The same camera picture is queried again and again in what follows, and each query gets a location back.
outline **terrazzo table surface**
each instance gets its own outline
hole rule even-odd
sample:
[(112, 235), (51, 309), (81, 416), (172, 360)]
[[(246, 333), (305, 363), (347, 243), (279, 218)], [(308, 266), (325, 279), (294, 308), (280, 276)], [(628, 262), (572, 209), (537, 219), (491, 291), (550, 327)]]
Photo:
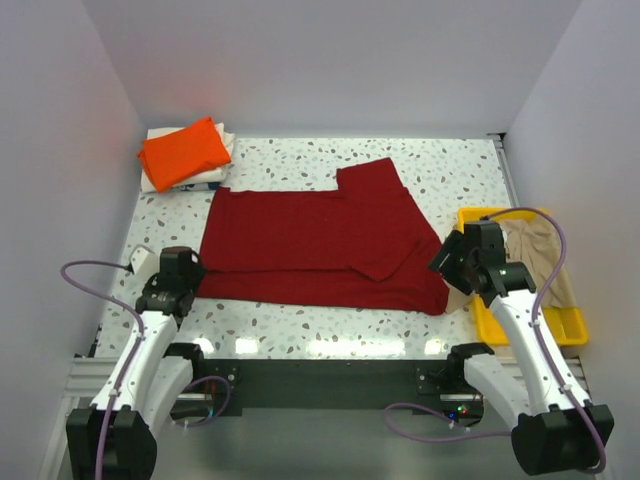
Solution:
[[(225, 186), (232, 190), (334, 190), (336, 169), (391, 157), (404, 185), (441, 239), (464, 206), (507, 206), (509, 198), (490, 140), (239, 138)], [(120, 259), (143, 244), (198, 251), (214, 192), (138, 197)], [(112, 295), (130, 305), (144, 283), (118, 271)], [(96, 356), (118, 356), (133, 319), (105, 306)], [(177, 342), (199, 343), (208, 358), (442, 358), (476, 341), (471, 313), (424, 313), (275, 305), (197, 298)]]

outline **red towel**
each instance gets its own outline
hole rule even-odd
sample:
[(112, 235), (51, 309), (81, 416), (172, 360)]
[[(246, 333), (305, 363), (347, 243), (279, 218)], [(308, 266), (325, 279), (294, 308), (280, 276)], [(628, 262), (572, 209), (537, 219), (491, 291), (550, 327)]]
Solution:
[(439, 315), (448, 288), (427, 264), (440, 240), (389, 158), (338, 169), (338, 190), (219, 188), (198, 296)]

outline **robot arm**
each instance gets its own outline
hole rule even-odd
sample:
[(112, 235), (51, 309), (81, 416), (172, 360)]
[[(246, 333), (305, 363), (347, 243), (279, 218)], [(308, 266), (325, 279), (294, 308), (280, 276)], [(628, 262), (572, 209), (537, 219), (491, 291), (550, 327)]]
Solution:
[[(157, 273), (136, 302), (144, 331), (134, 326), (106, 384), (88, 408), (73, 410), (67, 419), (74, 479), (94, 478), (105, 416), (109, 428), (102, 458), (103, 478), (151, 478), (160, 429), (178, 395), (199, 373), (199, 347), (172, 342), (204, 275), (205, 269), (194, 261), (191, 249), (171, 247), (162, 251)], [(129, 353), (134, 349), (135, 360), (128, 365)], [(120, 388), (115, 390), (123, 371)]]
[[(594, 439), (567, 390), (605, 444), (613, 429), (611, 412), (606, 405), (594, 406), (573, 378), (542, 311), (532, 319), (535, 284), (524, 264), (506, 263), (500, 226), (485, 220), (465, 224), (464, 234), (453, 231), (429, 268), (464, 293), (477, 293), (509, 338), (526, 391), (485, 344), (454, 347), (448, 368), (451, 376), (483, 393), (511, 428), (511, 443), (523, 470), (537, 475), (597, 464)], [(550, 362), (561, 372), (562, 383)]]

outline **white enclosure wall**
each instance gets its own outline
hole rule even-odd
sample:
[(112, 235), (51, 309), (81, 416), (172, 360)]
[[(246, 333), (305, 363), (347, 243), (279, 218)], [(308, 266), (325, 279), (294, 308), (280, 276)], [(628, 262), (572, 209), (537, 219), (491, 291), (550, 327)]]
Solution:
[[(119, 255), (142, 132), (79, 0), (3, 3), (0, 112), (0, 477), (33, 480), (97, 327), (98, 303), (58, 271)], [(112, 272), (81, 277), (107, 289)]]
[(143, 121), (504, 132), (579, 0), (84, 0)]
[(569, 237), (591, 333), (582, 360), (616, 418), (619, 479), (640, 467), (638, 19), (636, 0), (584, 0), (506, 140), (521, 203), (548, 206)]

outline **folded orange towel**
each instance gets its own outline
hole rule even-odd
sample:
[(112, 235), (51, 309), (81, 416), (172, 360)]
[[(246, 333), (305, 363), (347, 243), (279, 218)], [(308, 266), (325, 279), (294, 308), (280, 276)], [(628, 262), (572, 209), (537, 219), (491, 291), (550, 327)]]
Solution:
[(145, 140), (138, 158), (158, 192), (231, 162), (211, 117), (201, 118), (175, 133)]

